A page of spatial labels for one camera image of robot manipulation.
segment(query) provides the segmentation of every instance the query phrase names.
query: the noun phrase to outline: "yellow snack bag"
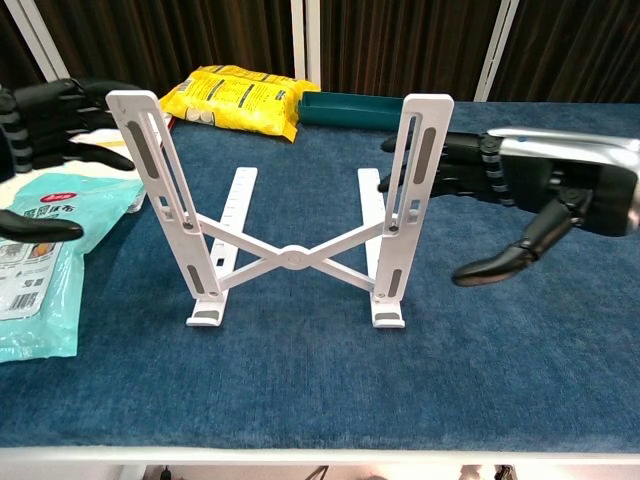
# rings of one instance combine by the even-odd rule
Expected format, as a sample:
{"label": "yellow snack bag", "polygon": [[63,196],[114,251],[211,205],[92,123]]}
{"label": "yellow snack bag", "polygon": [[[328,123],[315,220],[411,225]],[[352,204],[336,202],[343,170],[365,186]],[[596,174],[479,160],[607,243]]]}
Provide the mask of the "yellow snack bag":
{"label": "yellow snack bag", "polygon": [[250,130],[296,138],[298,102],[306,91],[320,89],[294,80],[234,65],[200,67],[160,99],[174,117],[220,128]]}

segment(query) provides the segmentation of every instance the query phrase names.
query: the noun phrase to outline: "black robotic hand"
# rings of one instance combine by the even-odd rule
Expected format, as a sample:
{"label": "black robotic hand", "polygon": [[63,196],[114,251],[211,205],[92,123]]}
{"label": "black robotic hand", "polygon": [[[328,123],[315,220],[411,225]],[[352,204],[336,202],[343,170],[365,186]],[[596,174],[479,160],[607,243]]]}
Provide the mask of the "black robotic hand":
{"label": "black robotic hand", "polygon": [[[395,138],[381,145],[395,147]],[[386,191],[389,181],[378,190]],[[520,240],[452,275],[460,286],[499,282],[538,261],[573,227],[607,236],[638,229],[640,140],[521,127],[449,132],[431,193],[440,195],[537,213]]]}
{"label": "black robotic hand", "polygon": [[[0,183],[16,173],[70,160],[133,170],[133,162],[122,155],[69,140],[98,128],[117,128],[107,111],[105,96],[111,90],[137,88],[93,78],[68,78],[18,90],[0,88]],[[10,240],[66,241],[82,234],[82,227],[74,222],[37,220],[0,210],[0,237]]]}

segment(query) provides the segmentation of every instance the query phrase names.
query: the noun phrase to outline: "blue tabletop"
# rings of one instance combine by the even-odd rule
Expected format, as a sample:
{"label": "blue tabletop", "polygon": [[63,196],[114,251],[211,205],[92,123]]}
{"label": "blue tabletop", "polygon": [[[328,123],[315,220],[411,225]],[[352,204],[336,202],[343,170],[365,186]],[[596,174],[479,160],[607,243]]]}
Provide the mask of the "blue tabletop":
{"label": "blue tabletop", "polygon": [[[451,129],[506,125],[637,137],[640,106],[459,103]],[[235,169],[258,167],[245,230],[278,246],[358,226],[357,169],[391,165],[384,133],[301,126],[290,145],[178,123],[173,135],[212,218]],[[638,452],[640,237],[574,231],[510,281],[449,280],[530,219],[430,202],[403,331],[373,329],[361,290],[282,269],[234,289],[221,328],[197,329],[146,204],[86,257],[78,356],[0,365],[0,446]],[[340,260],[364,271],[364,248]]]}

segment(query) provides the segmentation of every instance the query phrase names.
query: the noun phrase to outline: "brown curtain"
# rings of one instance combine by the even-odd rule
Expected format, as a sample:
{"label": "brown curtain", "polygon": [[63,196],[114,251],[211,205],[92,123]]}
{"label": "brown curtain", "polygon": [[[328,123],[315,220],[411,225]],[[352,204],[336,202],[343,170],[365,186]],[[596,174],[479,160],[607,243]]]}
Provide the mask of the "brown curtain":
{"label": "brown curtain", "polygon": [[322,0],[322,88],[473,100],[500,0]]}
{"label": "brown curtain", "polygon": [[69,73],[163,95],[201,65],[293,75],[289,0],[36,0]]}
{"label": "brown curtain", "polygon": [[44,82],[44,76],[4,2],[0,2],[0,45],[0,85],[20,88]]}
{"label": "brown curtain", "polygon": [[640,1],[520,0],[489,99],[640,102]]}

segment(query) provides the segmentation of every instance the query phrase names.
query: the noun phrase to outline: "white laptop stand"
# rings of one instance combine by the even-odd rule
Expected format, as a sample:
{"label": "white laptop stand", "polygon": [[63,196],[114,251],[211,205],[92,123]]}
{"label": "white laptop stand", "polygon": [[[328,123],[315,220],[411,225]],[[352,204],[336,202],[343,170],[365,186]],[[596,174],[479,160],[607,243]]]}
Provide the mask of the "white laptop stand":
{"label": "white laptop stand", "polygon": [[[275,247],[243,233],[258,173],[255,168],[237,169],[219,222],[197,213],[156,96],[146,91],[113,91],[107,95],[107,103],[196,299],[187,325],[219,326],[229,291],[241,283],[278,267],[310,267],[367,291],[374,327],[404,327],[400,301],[453,111],[451,97],[412,94],[404,99],[386,207],[377,191],[378,171],[359,169],[363,225],[311,249],[299,245]],[[399,188],[412,121],[413,141],[404,186]],[[155,129],[162,146],[158,145]],[[211,252],[204,235],[215,238]],[[367,275],[331,259],[362,243],[366,248]],[[238,248],[259,259],[234,269]]]}

